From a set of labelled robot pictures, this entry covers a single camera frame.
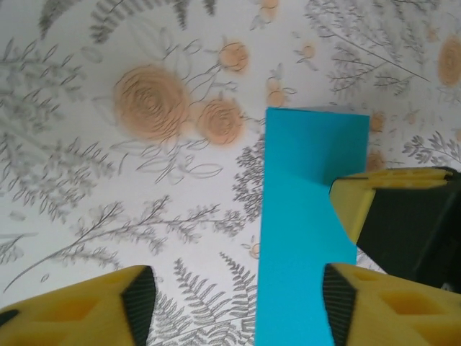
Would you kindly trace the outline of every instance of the cyan rectangular block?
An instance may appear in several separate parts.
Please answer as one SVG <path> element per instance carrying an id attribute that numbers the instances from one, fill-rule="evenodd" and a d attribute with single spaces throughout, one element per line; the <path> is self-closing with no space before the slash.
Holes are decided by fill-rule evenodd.
<path id="1" fill-rule="evenodd" d="M 267 110 L 256 346 L 333 345 L 321 283 L 328 262 L 355 263 L 330 184 L 365 168 L 369 117 Z"/>

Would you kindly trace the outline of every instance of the orange flower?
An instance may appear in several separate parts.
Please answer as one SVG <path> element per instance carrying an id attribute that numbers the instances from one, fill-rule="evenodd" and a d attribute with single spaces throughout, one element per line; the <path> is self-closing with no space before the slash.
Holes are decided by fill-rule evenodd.
<path id="1" fill-rule="evenodd" d="M 140 138 L 161 141 L 177 136 L 189 105 L 181 79 L 157 66 L 135 68 L 115 85 L 120 120 Z"/>
<path id="2" fill-rule="evenodd" d="M 271 78 L 267 79 L 266 88 L 270 92 L 274 92 L 275 90 L 280 90 L 282 88 L 282 85 L 280 84 L 279 79 L 277 79 L 275 77 L 271 77 Z"/>
<path id="3" fill-rule="evenodd" d="M 315 56 L 315 47 L 313 45 L 306 45 L 303 48 L 303 55 L 306 59 L 311 59 Z"/>
<path id="4" fill-rule="evenodd" d="M 234 142 L 243 131 L 240 107 L 227 99 L 213 99 L 205 106 L 197 122 L 201 134 L 213 144 Z"/>
<path id="5" fill-rule="evenodd" d="M 272 22 L 277 14 L 277 8 L 279 6 L 279 0 L 262 0 L 261 9 L 259 13 L 266 22 Z"/>
<path id="6" fill-rule="evenodd" d="M 367 157 L 367 172 L 379 171 L 385 168 L 385 159 L 379 150 L 371 150 Z"/>
<path id="7" fill-rule="evenodd" d="M 228 71 L 242 74 L 249 62 L 249 53 L 241 42 L 228 43 L 219 52 L 219 63 Z"/>
<path id="8" fill-rule="evenodd" d="M 382 132 L 382 129 L 384 128 L 385 120 L 386 120 L 386 116 L 384 115 L 384 112 L 373 112 L 372 117 L 370 119 L 371 133 Z"/>
<path id="9" fill-rule="evenodd" d="M 439 30 L 431 26 L 428 26 L 426 29 L 426 38 L 430 43 L 437 42 L 439 40 Z"/>
<path id="10" fill-rule="evenodd" d="M 408 124 L 414 125 L 416 123 L 416 113 L 412 112 L 408 114 Z"/>
<path id="11" fill-rule="evenodd" d="M 267 96 L 267 105 L 270 107 L 283 107 L 285 105 L 285 93 L 283 90 L 274 90 Z"/>
<path id="12" fill-rule="evenodd" d="M 439 79 L 447 87 L 455 87 L 461 79 L 461 42 L 449 37 L 439 53 Z"/>
<path id="13" fill-rule="evenodd" d="M 250 250 L 250 256 L 252 256 L 253 258 L 258 259 L 260 249 L 261 249 L 261 247 L 260 247 L 259 243 L 253 245 L 251 250 Z"/>

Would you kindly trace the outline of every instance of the fern leaf drawing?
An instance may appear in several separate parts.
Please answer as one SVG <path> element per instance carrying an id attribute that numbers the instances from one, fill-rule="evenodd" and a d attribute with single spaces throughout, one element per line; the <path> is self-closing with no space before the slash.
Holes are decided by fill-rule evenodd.
<path id="1" fill-rule="evenodd" d="M 182 259 L 175 261 L 174 274 L 179 282 L 182 294 L 192 308 L 192 318 L 197 326 L 207 326 L 219 322 L 219 318 L 229 312 L 224 306 L 230 299 L 222 299 L 224 292 L 213 293 L 216 284 L 205 285 L 207 279 L 200 280 L 199 275 L 193 276 L 187 271 Z"/>
<path id="2" fill-rule="evenodd" d="M 184 30 L 187 27 L 187 10 L 190 0 L 174 0 L 174 11 L 178 17 L 178 22 L 181 28 Z"/>
<path id="3" fill-rule="evenodd" d="M 16 239 L 0 244 L 0 265 L 14 262 L 24 255 L 24 252 L 16 244 L 21 238 L 18 236 Z"/>
<path id="4" fill-rule="evenodd" d="M 256 312 L 256 275 L 250 270 L 245 270 L 243 265 L 236 263 L 229 256 L 220 253 L 233 274 L 233 291 L 230 315 L 235 317 L 247 317 Z"/>
<path id="5" fill-rule="evenodd" d="M 38 22 L 42 39 L 45 38 L 48 30 L 56 20 L 80 1 L 81 0 L 47 0 L 43 5 L 40 21 Z"/>
<path id="6" fill-rule="evenodd" d="M 91 12 L 95 24 L 90 27 L 95 43 L 104 43 L 127 17 L 156 6 L 170 4 L 173 0 L 99 0 Z"/>
<path id="7" fill-rule="evenodd" d="M 240 332 L 237 327 L 231 324 L 229 321 L 216 324 L 208 332 L 210 346 L 221 346 L 221 345 L 237 345 L 237 340 L 240 339 Z"/>
<path id="8" fill-rule="evenodd" d="M 254 332 L 256 330 L 256 318 L 250 316 L 249 318 L 241 320 L 241 339 L 238 341 L 239 345 L 253 346 L 254 345 Z"/>
<path id="9" fill-rule="evenodd" d="M 179 338 L 179 341 L 181 342 L 180 345 L 187 346 L 209 345 L 207 344 L 207 332 L 204 327 L 192 330 L 190 333 L 187 333 L 183 337 Z"/>
<path id="10" fill-rule="evenodd" d="M 214 16 L 216 13 L 216 0 L 203 0 L 203 6 L 207 10 L 208 15 Z"/>
<path id="11" fill-rule="evenodd" d="M 156 309 L 153 311 L 153 326 L 156 338 L 169 340 L 183 333 L 192 320 L 184 313 L 184 307 L 178 309 L 177 302 L 159 292 Z"/>

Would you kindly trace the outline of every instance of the yellow plastic part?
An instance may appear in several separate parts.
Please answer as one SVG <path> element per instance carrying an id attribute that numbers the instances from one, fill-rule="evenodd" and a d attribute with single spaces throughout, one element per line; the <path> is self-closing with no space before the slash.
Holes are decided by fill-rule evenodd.
<path id="1" fill-rule="evenodd" d="M 347 346 L 461 345 L 461 295 L 353 265 L 334 267 L 357 290 Z"/>
<path id="2" fill-rule="evenodd" d="M 402 169 L 381 169 L 380 171 L 353 174 L 349 177 L 366 179 L 423 179 L 443 180 L 451 177 L 453 172 L 442 168 L 421 167 Z"/>
<path id="3" fill-rule="evenodd" d="M 134 345 L 120 295 L 145 268 L 129 267 L 3 308 L 0 314 L 19 313 L 0 327 L 0 345 Z"/>
<path id="4" fill-rule="evenodd" d="M 367 180 L 338 179 L 331 188 L 331 204 L 354 244 L 359 240 L 374 197 L 375 191 L 367 186 Z"/>
<path id="5" fill-rule="evenodd" d="M 330 201 L 345 232 L 356 244 L 376 189 L 430 189 L 446 185 L 452 172 L 440 168 L 384 169 L 335 180 Z"/>

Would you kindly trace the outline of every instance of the floral patterned surface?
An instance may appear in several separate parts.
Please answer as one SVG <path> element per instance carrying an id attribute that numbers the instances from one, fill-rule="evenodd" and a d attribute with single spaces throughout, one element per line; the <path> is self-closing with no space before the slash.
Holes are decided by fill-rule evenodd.
<path id="1" fill-rule="evenodd" d="M 150 346 L 253 345 L 268 105 L 370 115 L 369 170 L 461 168 L 458 1 L 24 4 L 0 0 L 1 306 L 146 263 Z"/>

